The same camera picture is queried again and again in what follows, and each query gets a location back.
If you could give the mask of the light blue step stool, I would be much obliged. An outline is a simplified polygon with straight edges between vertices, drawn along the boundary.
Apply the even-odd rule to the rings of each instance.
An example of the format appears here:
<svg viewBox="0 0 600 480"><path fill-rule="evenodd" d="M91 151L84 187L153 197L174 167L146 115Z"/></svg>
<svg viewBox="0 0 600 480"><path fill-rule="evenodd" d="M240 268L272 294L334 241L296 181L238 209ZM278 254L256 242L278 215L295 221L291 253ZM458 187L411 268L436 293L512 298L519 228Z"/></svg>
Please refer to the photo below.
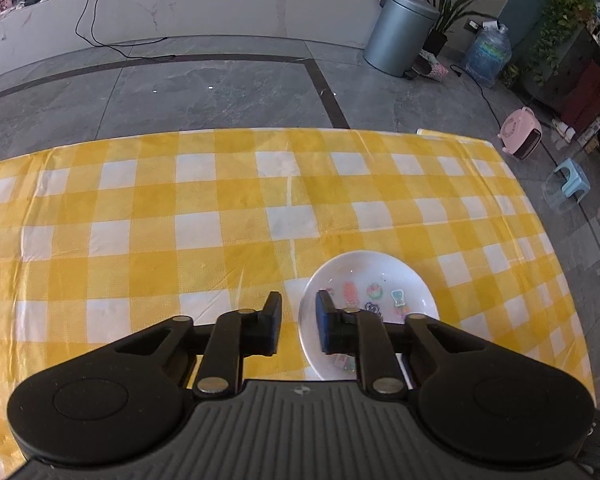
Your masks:
<svg viewBox="0 0 600 480"><path fill-rule="evenodd" d="M588 177L572 158L561 162L542 185L544 200L558 214L578 206L590 191Z"/></svg>

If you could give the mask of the tall green floor plant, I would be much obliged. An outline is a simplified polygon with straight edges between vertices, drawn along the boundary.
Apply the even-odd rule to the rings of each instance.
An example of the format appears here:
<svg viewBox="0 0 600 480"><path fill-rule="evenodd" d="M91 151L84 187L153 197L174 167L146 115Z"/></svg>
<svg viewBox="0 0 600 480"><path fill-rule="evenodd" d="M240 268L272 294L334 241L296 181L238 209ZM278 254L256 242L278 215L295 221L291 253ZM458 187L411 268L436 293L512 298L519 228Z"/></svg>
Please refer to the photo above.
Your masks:
<svg viewBox="0 0 600 480"><path fill-rule="evenodd" d="M477 11L475 5L486 0L425 0L438 11L437 21L432 26L424 43L424 50L438 56L449 40L451 27L465 18L486 18L495 20L493 14Z"/></svg>

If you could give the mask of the grey metal trash bin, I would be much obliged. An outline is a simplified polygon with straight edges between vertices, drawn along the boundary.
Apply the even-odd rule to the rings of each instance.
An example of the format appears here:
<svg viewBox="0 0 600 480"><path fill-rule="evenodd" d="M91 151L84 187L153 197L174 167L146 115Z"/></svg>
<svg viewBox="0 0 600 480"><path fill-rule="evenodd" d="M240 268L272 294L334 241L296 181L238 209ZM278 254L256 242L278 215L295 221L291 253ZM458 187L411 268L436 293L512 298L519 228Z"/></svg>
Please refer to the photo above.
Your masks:
<svg viewBox="0 0 600 480"><path fill-rule="evenodd" d="M438 18L438 9L425 0L382 0L364 60L381 73L403 77L412 70Z"/></svg>

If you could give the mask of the small white sticker dish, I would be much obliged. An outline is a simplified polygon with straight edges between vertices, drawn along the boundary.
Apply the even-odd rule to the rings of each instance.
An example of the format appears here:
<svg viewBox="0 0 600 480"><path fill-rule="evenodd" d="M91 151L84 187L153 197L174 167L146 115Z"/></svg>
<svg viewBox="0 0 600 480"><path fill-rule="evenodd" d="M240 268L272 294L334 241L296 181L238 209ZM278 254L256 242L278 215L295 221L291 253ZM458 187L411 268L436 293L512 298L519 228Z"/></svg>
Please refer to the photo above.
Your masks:
<svg viewBox="0 0 600 480"><path fill-rule="evenodd" d="M355 364L352 356L328 356L321 349L315 307L321 289L329 293L336 308L370 311L386 323L401 324L411 313L439 316L424 280L401 260L370 250L331 258L309 279L298 307L302 350L313 375L323 380L355 378Z"/></svg>

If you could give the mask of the yellow checkered tablecloth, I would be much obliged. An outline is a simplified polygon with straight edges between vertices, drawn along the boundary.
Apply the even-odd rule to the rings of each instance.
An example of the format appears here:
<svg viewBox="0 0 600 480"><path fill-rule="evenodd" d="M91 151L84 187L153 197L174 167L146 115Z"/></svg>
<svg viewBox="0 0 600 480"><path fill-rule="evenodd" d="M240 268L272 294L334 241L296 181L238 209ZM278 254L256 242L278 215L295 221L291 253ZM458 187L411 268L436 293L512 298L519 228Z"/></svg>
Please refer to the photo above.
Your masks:
<svg viewBox="0 0 600 480"><path fill-rule="evenodd" d="M444 322L593 378L562 267L492 144L424 130L175 131L0 162L0 479L22 461L6 420L23 379L177 314L199 323L283 295L272 360L309 368L296 324L326 261L384 252Z"/></svg>

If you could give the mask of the trailing leafy plant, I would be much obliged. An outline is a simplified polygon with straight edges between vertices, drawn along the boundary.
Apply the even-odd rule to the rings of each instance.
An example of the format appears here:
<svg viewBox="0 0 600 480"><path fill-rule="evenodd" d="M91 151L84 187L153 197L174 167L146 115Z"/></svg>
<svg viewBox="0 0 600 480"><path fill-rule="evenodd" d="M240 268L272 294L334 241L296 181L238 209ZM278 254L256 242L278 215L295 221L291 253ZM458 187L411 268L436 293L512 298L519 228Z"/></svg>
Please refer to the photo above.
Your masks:
<svg viewBox="0 0 600 480"><path fill-rule="evenodd" d="M527 72L539 87L557 72L558 48L594 14L594 0L545 0L540 28L526 62Z"/></svg>

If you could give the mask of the blue water jug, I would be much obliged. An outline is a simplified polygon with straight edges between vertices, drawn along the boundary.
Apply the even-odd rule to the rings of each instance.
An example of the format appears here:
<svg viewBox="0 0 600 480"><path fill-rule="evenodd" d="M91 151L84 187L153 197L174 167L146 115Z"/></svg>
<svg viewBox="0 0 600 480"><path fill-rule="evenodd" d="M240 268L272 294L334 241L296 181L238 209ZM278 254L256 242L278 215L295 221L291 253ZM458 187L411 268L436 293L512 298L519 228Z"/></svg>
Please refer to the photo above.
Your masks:
<svg viewBox="0 0 600 480"><path fill-rule="evenodd" d="M463 68L478 84L491 88L511 57L508 28L499 21L486 21L463 58Z"/></svg>

